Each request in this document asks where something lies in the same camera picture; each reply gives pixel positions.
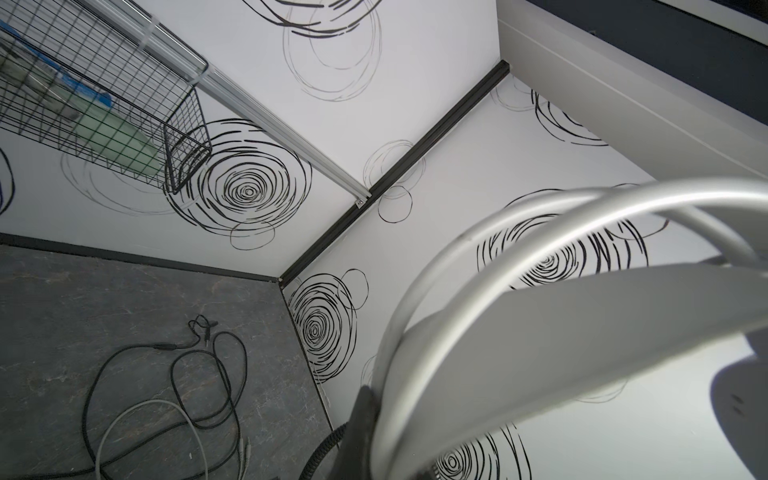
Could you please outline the white gaming headset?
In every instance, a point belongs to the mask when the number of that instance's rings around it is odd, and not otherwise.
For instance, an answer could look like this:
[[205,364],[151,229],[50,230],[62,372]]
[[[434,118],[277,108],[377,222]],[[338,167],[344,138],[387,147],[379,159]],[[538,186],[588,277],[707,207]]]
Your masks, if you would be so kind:
[[[421,272],[382,338],[373,387],[381,404],[369,454],[375,479],[408,479],[440,454],[619,379],[767,324],[767,270],[751,246],[707,214],[763,212],[763,181],[687,179],[536,197],[461,234]],[[462,251],[539,213],[526,236],[417,324],[411,317]],[[513,282],[550,254],[619,220],[659,214],[716,247],[724,266],[613,271],[549,286]]]

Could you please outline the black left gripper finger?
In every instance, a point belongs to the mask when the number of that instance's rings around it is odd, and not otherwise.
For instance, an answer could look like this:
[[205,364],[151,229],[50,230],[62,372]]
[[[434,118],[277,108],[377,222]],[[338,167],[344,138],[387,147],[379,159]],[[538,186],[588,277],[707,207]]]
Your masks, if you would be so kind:
[[343,447],[343,478],[370,479],[370,457],[379,402],[370,386],[360,389],[353,408]]

